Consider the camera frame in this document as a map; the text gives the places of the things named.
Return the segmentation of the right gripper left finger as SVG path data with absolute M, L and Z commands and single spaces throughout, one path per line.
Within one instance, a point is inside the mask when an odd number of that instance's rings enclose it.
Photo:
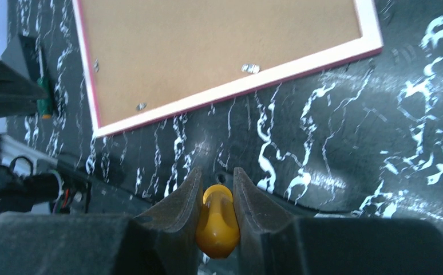
M 0 214 L 0 274 L 196 274 L 202 172 L 145 212 Z

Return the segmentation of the orange handled screwdriver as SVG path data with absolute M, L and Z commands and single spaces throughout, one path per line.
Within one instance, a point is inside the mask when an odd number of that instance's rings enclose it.
M 209 258 L 227 258 L 238 246 L 240 229 L 230 189 L 215 184 L 203 194 L 195 240 Z

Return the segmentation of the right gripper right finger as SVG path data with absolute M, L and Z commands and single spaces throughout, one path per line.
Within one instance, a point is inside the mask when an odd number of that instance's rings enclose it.
M 443 234 L 419 219 L 294 215 L 237 167 L 241 274 L 443 274 Z

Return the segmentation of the pink photo frame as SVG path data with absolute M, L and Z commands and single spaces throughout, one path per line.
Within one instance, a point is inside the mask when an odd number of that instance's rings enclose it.
M 74 1 L 95 137 L 383 48 L 374 1 Z

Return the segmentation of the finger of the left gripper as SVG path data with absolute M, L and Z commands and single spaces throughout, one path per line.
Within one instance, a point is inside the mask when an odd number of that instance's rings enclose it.
M 34 114 L 37 101 L 48 97 L 45 89 L 0 60 L 0 118 Z

